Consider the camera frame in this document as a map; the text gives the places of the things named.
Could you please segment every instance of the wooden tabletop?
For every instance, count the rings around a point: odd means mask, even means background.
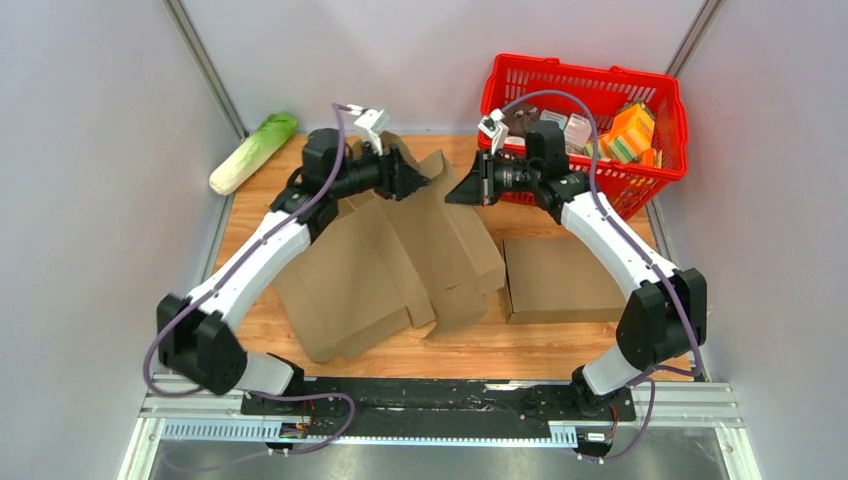
[[[418,159],[434,150],[444,150],[460,178],[467,174],[477,149],[477,139],[470,135],[403,138]],[[217,267],[230,258],[259,225],[268,205],[300,165],[305,142],[305,136],[293,138],[238,190]],[[538,208],[500,202],[478,211],[495,241],[505,237],[570,235]],[[653,245],[644,213],[628,223]],[[570,379],[575,368],[594,360],[609,348],[615,342],[616,327],[614,323],[507,325],[496,294],[489,296],[489,312],[473,328],[435,340],[423,340],[432,325],[407,328],[354,360],[338,357],[329,363],[316,364],[301,349],[277,294],[268,289],[260,295],[236,333],[245,348],[279,355],[313,376],[563,380]],[[688,366],[684,357],[670,364]],[[654,376],[665,380],[682,379],[666,372]]]

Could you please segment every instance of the white wall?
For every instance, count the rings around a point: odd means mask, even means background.
[[[0,79],[0,477],[115,478],[236,139],[158,0],[4,2]]]
[[[680,79],[691,165],[661,209],[767,479],[845,476],[846,22],[840,0],[728,0]]]
[[[333,101],[396,131],[472,131],[498,53],[665,71],[702,0],[183,0],[248,129]]]

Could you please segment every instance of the robotic arm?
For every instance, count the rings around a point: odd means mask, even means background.
[[[445,197],[448,203],[493,205],[505,192],[532,192],[536,204],[575,234],[601,261],[627,304],[616,329],[616,344],[597,360],[575,370],[573,391],[586,413],[606,407],[628,382],[660,363],[690,350],[682,320],[671,305],[657,273],[611,225],[595,204],[589,178],[569,169],[559,126],[536,122],[526,131],[526,158],[500,149],[503,127],[495,112],[480,129],[492,138],[492,150],[477,151],[471,172]],[[680,270],[645,244],[619,218],[603,193],[601,205],[625,233],[670,279],[681,299],[699,345],[706,339],[706,281],[696,269]]]
[[[233,332],[271,280],[306,250],[338,215],[338,200],[374,190],[383,198],[402,200],[430,179],[403,159],[396,145],[383,145],[380,133],[388,119],[382,110],[348,106],[364,140],[363,152],[344,163],[327,195],[284,227],[278,226],[321,190],[333,169],[339,131],[313,131],[303,147],[303,165],[289,177],[259,228],[208,280],[186,297],[168,295],[156,309],[162,331],[176,315],[214,291],[189,312],[159,346],[159,360],[216,395],[231,389],[283,393],[299,369],[287,361],[245,351]]]

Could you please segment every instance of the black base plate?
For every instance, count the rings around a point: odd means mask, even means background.
[[[592,418],[580,415],[568,400],[569,385],[497,388],[508,384],[508,380],[318,377],[304,382],[304,394],[350,395],[356,403],[356,416],[346,435],[354,436],[548,438],[551,420],[612,421],[611,409]],[[628,389],[616,395],[612,404],[620,421],[636,419]],[[245,415],[310,412],[311,407],[304,409],[302,402],[263,401],[255,396],[245,397],[241,406]],[[309,433],[334,433],[347,413],[347,403],[341,399],[316,401]]]

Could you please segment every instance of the plastic container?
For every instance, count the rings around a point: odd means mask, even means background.
[[[619,67],[609,70],[576,67],[560,63],[556,58],[500,54],[495,57],[492,74],[486,81],[480,113],[488,115],[522,95],[547,89],[562,90],[582,100],[595,116],[601,133],[609,129],[621,107],[636,98],[644,100],[656,116],[652,146],[662,151],[662,168],[598,162],[598,187],[625,220],[644,207],[668,182],[686,175],[686,112],[674,77]],[[540,110],[583,113],[570,100],[556,95],[535,97],[529,103]],[[482,133],[478,134],[477,143],[481,148],[492,146],[491,140]],[[525,154],[523,146],[507,145],[505,148],[518,155]],[[589,157],[569,155],[569,159],[572,170],[589,172]],[[535,204],[532,193],[510,193],[501,198]]]

